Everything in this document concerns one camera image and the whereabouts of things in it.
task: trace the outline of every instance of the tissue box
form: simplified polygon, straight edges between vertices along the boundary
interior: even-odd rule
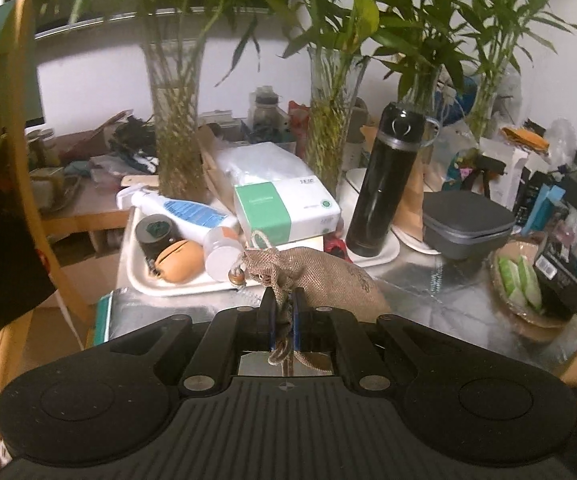
[[[277,246],[334,232],[340,206],[316,176],[235,187],[235,212],[246,239],[262,231]]]

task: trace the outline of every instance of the burlap sack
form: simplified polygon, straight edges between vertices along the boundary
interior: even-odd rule
[[[375,322],[380,314],[390,312],[389,305],[373,279],[360,269],[332,254],[308,247],[285,251],[276,248],[244,251],[242,263],[256,282],[270,286],[278,302],[276,348],[268,362],[282,365],[285,376],[293,375],[293,355],[315,370],[330,371],[327,356],[293,351],[291,306],[286,301],[296,287],[304,288],[310,307],[332,306],[355,314],[359,321]]]
[[[246,250],[242,262],[256,282],[271,286],[278,305],[301,286],[309,306],[332,306],[352,312],[358,321],[375,322],[389,304],[365,270],[332,254],[308,247],[286,251]]]

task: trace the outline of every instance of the tabletop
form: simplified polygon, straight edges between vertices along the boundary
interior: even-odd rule
[[[242,290],[153,298],[130,287],[125,263],[123,251],[118,289],[110,304],[108,338],[172,314],[189,314],[194,322],[205,322],[226,308],[258,306],[264,293],[261,286],[247,286]],[[367,271],[394,314],[439,332],[548,370],[577,350],[577,319],[563,330],[554,330],[530,325],[515,316],[492,289],[486,261],[454,262],[402,245],[393,262]]]

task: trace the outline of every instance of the paper bag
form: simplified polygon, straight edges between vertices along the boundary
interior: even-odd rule
[[[369,151],[373,150],[373,143],[377,136],[375,126],[362,126],[361,132],[366,140]],[[405,191],[399,206],[393,216],[393,225],[399,227],[409,236],[422,241],[422,203],[424,203],[424,163],[420,151],[413,163],[413,168],[406,181]]]

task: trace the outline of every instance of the metal screw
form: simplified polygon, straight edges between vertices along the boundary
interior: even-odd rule
[[[371,392],[381,392],[390,385],[391,381],[382,375],[367,375],[360,379],[360,386]]]
[[[184,380],[184,388],[192,392],[204,392],[215,386],[215,381],[208,375],[193,375]]]

